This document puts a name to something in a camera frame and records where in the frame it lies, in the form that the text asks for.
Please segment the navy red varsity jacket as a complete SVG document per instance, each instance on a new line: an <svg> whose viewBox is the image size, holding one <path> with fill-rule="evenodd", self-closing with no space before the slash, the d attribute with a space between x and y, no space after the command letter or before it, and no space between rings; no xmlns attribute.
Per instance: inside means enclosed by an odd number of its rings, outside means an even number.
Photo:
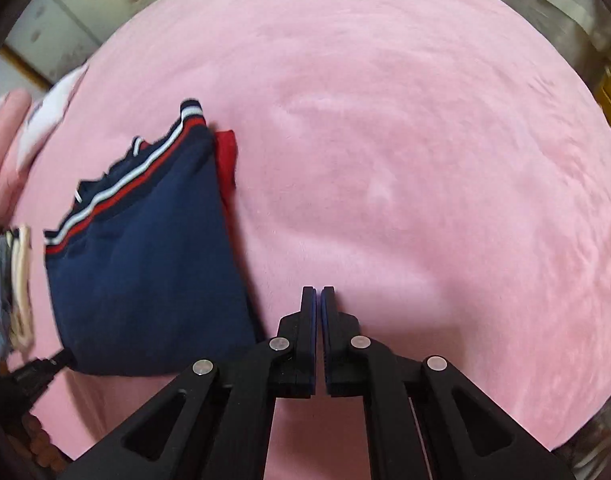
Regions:
<svg viewBox="0 0 611 480"><path fill-rule="evenodd" d="M165 136L135 138L45 235L61 343L96 376L159 376L259 342L227 229L215 139L187 100Z"/></svg>

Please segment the folded cream garment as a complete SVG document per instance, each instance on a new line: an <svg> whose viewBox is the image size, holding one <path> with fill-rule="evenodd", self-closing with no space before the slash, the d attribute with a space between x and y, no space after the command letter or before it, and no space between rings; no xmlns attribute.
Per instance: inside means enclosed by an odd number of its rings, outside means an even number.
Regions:
<svg viewBox="0 0 611 480"><path fill-rule="evenodd" d="M22 224L8 238L11 243L10 341L14 350L26 353L35 340L30 296L31 228Z"/></svg>

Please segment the folded pink quilt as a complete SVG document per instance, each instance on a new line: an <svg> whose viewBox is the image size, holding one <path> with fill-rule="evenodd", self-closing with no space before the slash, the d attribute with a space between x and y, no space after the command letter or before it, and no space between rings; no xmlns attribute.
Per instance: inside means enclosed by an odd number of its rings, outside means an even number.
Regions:
<svg viewBox="0 0 611 480"><path fill-rule="evenodd" d="M20 130L32 96L22 88L0 98L0 226L6 226L24 188L28 172L17 168Z"/></svg>

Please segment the white printed pillow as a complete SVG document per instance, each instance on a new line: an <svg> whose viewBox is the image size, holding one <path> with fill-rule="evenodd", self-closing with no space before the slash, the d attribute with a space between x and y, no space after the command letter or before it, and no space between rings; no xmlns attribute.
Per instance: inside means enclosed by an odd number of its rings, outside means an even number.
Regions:
<svg viewBox="0 0 611 480"><path fill-rule="evenodd" d="M71 70L28 113L19 136L17 172L22 172L31 166L51 133L63 121L87 70L88 64Z"/></svg>

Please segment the pink plush bed cover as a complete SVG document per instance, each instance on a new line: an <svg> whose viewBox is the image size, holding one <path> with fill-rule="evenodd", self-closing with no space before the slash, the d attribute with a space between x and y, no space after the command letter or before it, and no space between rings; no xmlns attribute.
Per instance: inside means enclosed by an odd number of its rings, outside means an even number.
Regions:
<svg viewBox="0 0 611 480"><path fill-rule="evenodd" d="M333 286L369 336L441 354L547 448L611 396L611 128L499 0L158 0L92 57L14 220L35 350L43 232L180 103L235 132L239 255L266 330Z"/></svg>

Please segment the floral wardrobe doors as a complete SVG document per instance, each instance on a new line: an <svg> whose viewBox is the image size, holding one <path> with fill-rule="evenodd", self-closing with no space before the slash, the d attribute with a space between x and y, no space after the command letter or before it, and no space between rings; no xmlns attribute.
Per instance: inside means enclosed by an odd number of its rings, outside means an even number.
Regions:
<svg viewBox="0 0 611 480"><path fill-rule="evenodd" d="M155 1L31 0L0 48L0 96L21 87L39 98Z"/></svg>

